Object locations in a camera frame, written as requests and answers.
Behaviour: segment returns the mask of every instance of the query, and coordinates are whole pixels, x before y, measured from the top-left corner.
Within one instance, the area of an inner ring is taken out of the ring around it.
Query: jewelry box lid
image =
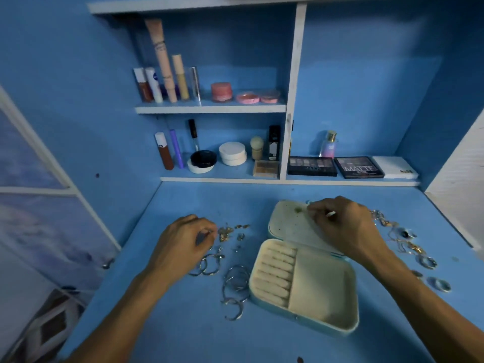
[[[274,238],[324,250],[333,256],[345,255],[331,246],[319,226],[308,215],[304,202],[281,200],[270,216],[269,234]]]

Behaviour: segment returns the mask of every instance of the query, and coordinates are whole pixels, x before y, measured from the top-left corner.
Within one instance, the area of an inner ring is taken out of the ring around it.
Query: chain
[[[384,227],[391,227],[391,230],[388,232],[388,237],[390,240],[397,243],[399,252],[412,255],[427,254],[427,252],[425,252],[425,250],[418,244],[414,244],[408,239],[401,238],[403,229],[397,222],[387,220],[385,215],[380,210],[371,210],[371,215],[375,221],[375,225],[377,225],[377,222],[379,222]]]

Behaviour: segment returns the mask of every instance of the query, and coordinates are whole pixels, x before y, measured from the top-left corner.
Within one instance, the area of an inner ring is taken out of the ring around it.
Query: perfume bottle
[[[321,145],[321,151],[319,152],[319,157],[324,158],[334,158],[336,148],[336,132],[328,131],[328,138]]]

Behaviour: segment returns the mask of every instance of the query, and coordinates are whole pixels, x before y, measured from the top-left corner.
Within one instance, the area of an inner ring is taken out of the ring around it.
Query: hand
[[[196,245],[199,232],[206,236]],[[144,273],[155,283],[171,287],[198,265],[216,235],[217,226],[205,218],[192,214],[176,220],[161,233]]]
[[[313,219],[328,241],[364,267],[371,267],[380,257],[393,256],[366,206],[338,196],[313,202],[307,209],[310,214],[313,211]],[[331,211],[336,214],[326,217]]]

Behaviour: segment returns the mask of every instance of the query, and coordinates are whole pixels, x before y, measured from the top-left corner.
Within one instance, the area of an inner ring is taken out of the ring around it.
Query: matte eyeshadow palette
[[[290,157],[287,174],[336,177],[338,171],[331,158]]]
[[[383,178],[383,172],[368,157],[335,158],[344,178]]]

